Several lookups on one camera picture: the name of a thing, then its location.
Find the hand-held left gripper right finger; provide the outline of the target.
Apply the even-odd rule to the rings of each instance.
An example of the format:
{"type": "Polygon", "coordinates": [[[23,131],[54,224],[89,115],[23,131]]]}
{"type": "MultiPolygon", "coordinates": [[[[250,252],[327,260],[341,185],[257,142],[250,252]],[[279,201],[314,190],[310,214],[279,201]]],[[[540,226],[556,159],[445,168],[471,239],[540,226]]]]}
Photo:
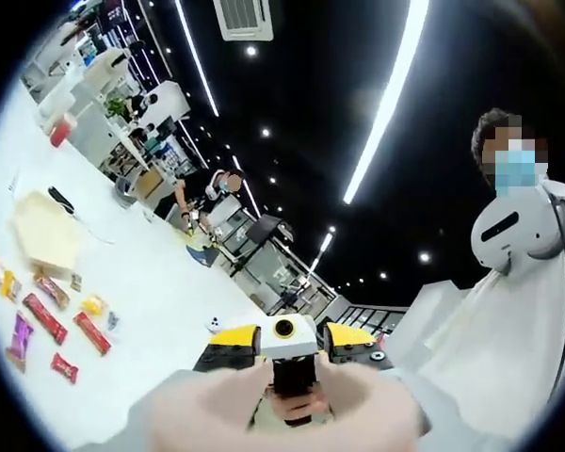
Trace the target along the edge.
{"type": "Polygon", "coordinates": [[[420,438],[430,422],[375,338],[329,322],[323,328],[322,390],[336,423],[363,433],[420,438]]]}

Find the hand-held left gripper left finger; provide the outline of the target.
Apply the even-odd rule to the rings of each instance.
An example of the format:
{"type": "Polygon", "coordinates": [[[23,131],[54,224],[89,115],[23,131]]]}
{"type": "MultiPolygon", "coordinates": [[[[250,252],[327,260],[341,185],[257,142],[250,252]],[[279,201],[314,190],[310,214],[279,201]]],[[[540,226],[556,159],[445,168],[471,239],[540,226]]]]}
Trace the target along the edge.
{"type": "Polygon", "coordinates": [[[257,325],[212,337],[194,368],[133,406],[123,451],[256,451],[250,420],[264,391],[257,325]]]}

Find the person's right hand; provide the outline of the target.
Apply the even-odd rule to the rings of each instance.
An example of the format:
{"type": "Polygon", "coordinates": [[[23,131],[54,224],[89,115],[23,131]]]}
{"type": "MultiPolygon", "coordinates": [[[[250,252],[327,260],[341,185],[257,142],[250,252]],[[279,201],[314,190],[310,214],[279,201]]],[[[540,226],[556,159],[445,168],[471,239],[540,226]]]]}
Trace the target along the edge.
{"type": "Polygon", "coordinates": [[[282,396],[270,386],[266,389],[265,396],[274,414],[291,428],[307,425],[316,416],[331,415],[329,400],[319,382],[310,386],[303,395],[282,396]]]}

